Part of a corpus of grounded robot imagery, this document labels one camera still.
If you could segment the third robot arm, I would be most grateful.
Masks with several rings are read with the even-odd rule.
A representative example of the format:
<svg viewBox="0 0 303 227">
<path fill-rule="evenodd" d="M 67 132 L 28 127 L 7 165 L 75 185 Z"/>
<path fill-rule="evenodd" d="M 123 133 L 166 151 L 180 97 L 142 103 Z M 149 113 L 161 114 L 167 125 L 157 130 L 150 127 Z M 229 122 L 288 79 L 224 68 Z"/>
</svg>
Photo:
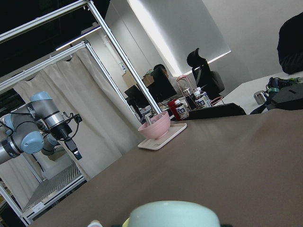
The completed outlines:
<svg viewBox="0 0 303 227">
<path fill-rule="evenodd" d="M 30 97 L 30 102 L 3 116 L 1 125 L 7 129 L 7 137 L 0 142 L 0 162 L 18 157 L 22 153 L 41 151 L 49 156 L 55 153 L 60 142 L 76 157 L 82 158 L 70 134 L 71 120 L 80 123 L 79 114 L 61 113 L 50 95 L 41 91 Z"/>
</svg>

